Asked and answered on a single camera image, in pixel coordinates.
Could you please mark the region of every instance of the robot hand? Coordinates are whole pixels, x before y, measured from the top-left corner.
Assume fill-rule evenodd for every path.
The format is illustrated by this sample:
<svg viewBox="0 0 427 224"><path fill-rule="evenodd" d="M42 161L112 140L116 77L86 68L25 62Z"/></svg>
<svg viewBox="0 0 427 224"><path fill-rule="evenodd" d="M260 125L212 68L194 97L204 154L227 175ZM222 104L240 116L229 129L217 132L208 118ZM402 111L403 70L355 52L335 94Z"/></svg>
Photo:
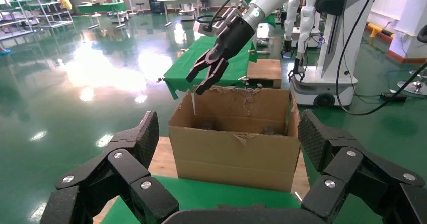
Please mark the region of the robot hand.
<svg viewBox="0 0 427 224"><path fill-rule="evenodd" d="M289 71L288 74L288 80L289 82L291 82L291 79L293 76L295 75L299 75L300 76L300 82L304 79L305 75L305 69L303 67L303 60L299 60L299 59L295 59L295 63L294 63L294 68Z"/></svg>
<svg viewBox="0 0 427 224"><path fill-rule="evenodd" d="M292 40L285 40L283 42L283 49L280 52L281 56L284 57L286 53L291 53L291 57L294 55L294 49L292 48Z"/></svg>
<svg viewBox="0 0 427 224"><path fill-rule="evenodd" d="M231 19L218 35L215 46L196 61L186 77L188 82L192 82L200 71L209 68L207 77L195 91L197 94L203 94L221 79L229 65L228 60L236 56L254 34L252 26L240 16Z"/></svg>

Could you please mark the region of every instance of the metal screw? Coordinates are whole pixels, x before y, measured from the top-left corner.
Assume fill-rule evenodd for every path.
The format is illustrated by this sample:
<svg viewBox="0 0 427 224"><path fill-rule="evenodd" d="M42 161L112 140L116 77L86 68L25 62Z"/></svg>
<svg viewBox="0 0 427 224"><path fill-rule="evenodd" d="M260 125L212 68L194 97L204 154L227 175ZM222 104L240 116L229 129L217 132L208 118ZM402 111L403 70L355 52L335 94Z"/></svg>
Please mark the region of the metal screw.
<svg viewBox="0 0 427 224"><path fill-rule="evenodd" d="M67 177L65 177L62 181L64 182L64 183L69 183L69 182L71 182L71 180L73 180L74 179L74 176L72 176L72 175L68 175Z"/></svg>
<svg viewBox="0 0 427 224"><path fill-rule="evenodd" d="M144 189L144 190L148 189L150 186L151 186L151 182L150 181L144 181L141 184L141 188Z"/></svg>
<svg viewBox="0 0 427 224"><path fill-rule="evenodd" d="M347 154L352 156L352 157L356 156L356 153L353 151L347 151Z"/></svg>
<svg viewBox="0 0 427 224"><path fill-rule="evenodd" d="M406 179L408 179L410 181L416 180L415 176L413 176L412 174L408 174L408 173L403 174L403 177L405 177Z"/></svg>
<svg viewBox="0 0 427 224"><path fill-rule="evenodd" d="M123 154L121 153L121 152L118 152L118 153L115 153L114 154L114 157L115 158L119 158L119 157L121 157Z"/></svg>
<svg viewBox="0 0 427 224"><path fill-rule="evenodd" d="M333 182L332 180L325 181L325 184L329 188L335 188L335 186L336 186L335 182Z"/></svg>

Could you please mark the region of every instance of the robotic arm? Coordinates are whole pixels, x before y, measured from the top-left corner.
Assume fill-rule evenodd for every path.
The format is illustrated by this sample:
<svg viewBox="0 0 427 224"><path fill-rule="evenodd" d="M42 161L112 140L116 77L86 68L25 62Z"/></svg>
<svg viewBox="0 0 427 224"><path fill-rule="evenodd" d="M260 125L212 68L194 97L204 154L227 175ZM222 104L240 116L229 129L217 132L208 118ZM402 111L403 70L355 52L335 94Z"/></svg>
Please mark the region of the robotic arm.
<svg viewBox="0 0 427 224"><path fill-rule="evenodd" d="M261 21L288 0L252 0L242 16L234 16L221 33L215 45L199 58L187 76L192 82L198 73L209 68L206 79L196 89L201 95L218 82L227 69L228 60L236 56L255 34Z"/></svg>
<svg viewBox="0 0 427 224"><path fill-rule="evenodd" d="M292 55L292 29L294 29L294 22L297 20L297 10L300 4L300 0L289 0L288 2L288 13L284 22L284 44L282 55L291 52Z"/></svg>

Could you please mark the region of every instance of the wooden board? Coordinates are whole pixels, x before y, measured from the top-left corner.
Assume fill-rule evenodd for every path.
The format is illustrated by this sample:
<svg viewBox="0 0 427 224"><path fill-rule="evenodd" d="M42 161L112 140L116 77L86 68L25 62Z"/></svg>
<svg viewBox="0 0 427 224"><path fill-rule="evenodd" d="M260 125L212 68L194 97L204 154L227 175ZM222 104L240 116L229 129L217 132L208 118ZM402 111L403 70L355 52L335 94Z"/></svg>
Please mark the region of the wooden board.
<svg viewBox="0 0 427 224"><path fill-rule="evenodd" d="M279 59L259 59L258 62L249 62L249 80L271 80L273 86L280 88L282 81L281 66Z"/></svg>

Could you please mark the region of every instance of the black cable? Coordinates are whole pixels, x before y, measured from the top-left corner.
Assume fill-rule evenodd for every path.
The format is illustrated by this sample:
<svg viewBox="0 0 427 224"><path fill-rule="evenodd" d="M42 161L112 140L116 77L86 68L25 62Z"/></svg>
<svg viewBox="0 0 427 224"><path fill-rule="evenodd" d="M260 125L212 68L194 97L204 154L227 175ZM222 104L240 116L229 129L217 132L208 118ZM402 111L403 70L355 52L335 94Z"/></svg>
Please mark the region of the black cable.
<svg viewBox="0 0 427 224"><path fill-rule="evenodd" d="M345 17L344 17L344 13L345 13L345 11L344 11L344 9L342 10L342 34L343 34L343 37L342 37L342 45L343 46L345 46ZM349 76L350 76L350 81L351 81L351 86L353 87L353 91L354 91L354 95L357 97L357 98L359 98L359 100L361 100L362 102L364 102L364 103L367 103L367 104L379 104L379 103L372 103L372 102L367 102L367 101L365 101L365 100L363 100L361 97L360 97L360 95L356 92L356 87L354 86L354 82L353 82L353 76L351 75L351 73L350 73L350 70L348 69L348 65L347 65L347 60L346 60L346 58L345 58L345 52L344 52L344 63L345 63L345 68L347 69L347 72L348 72L348 74L349 74Z"/></svg>
<svg viewBox="0 0 427 224"><path fill-rule="evenodd" d="M225 5L229 2L230 0L226 0L222 5L221 5L221 7L215 12L215 14L213 15L213 16L211 16L211 15L209 15L209 17L212 17L212 19L210 20L210 22L209 22L209 25L207 26L207 28L209 29L209 30L212 30L212 26L214 25L214 22L215 22L215 18L218 18L218 14L220 13L220 11L225 7Z"/></svg>
<svg viewBox="0 0 427 224"><path fill-rule="evenodd" d="M197 21L199 22L199 23L202 23L202 24L208 24L208 23L210 23L211 21L212 21L212 19L211 20L202 20L202 19L204 19L204 18L209 18L209 17L213 17L212 15L203 15L203 16L199 16L199 17L197 17ZM217 17L218 19L214 19L214 23L215 22L219 22L219 21L221 21L221 20L224 20L224 18L223 17Z"/></svg>
<svg viewBox="0 0 427 224"><path fill-rule="evenodd" d="M344 46L344 49L343 49L343 51L342 51L342 54L341 54L341 58L340 58L340 60L339 60L339 64L338 64L338 69L337 69L337 74L336 74L336 84L335 84L335 91L336 91L336 98L337 98L337 100L338 100L338 103L339 103L339 105L340 105L340 107L345 111L345 112L347 112L348 114L350 114L350 115L354 115L354 116L366 116L366 115L369 115L369 114L372 114L372 113L374 113L374 112L376 112L376 111L378 111L378 110L380 110L381 108L383 108L384 106L386 106L389 102L391 102L394 98L396 98L396 96L397 95L399 95L417 76L418 76L418 74L420 74L421 73L421 71L423 71L426 67L427 67L427 60L426 60L426 62L421 66L421 68L419 68L415 73L414 73L414 75L411 77L411 78L409 78L409 80L396 92L396 93L394 93L393 94L393 96L392 97L390 97L387 101L385 101L383 104L381 104L380 106L378 106L377 108L375 108L375 109L373 109L373 110L371 110L371 111L369 111L369 112L365 112L365 113L352 113L352 112L350 112L350 111L348 111L343 105L342 105L342 102L341 102L341 99L339 98L339 89L338 89L338 82L339 82L339 73L340 73L340 70L341 70L341 64L342 64L342 59L344 58L344 54L345 54L345 50L347 49L347 46L348 46L348 44L349 44L349 42L350 42L350 39L351 39L351 37L352 37L352 35L353 35L353 33L354 33L354 31L355 31L355 29L356 29L356 27L357 27L357 25L358 25L358 23L359 23L359 20L360 20L360 18L362 17L362 14L363 14L363 12L365 11L365 9L366 9L366 7L368 6L368 3L369 3L369 1L370 0L366 0L366 3L365 3L365 5L363 6L363 8L362 8L362 11L360 12L360 14L359 14L359 16L358 16L358 18L357 18L357 20L356 20L356 22L355 22L355 24L354 24L354 26L353 26L353 28L352 28L352 30L351 30L351 32L350 32L350 35L349 35L349 37L348 37L348 39L347 39L347 42L346 42L346 44L345 44L345 46Z"/></svg>

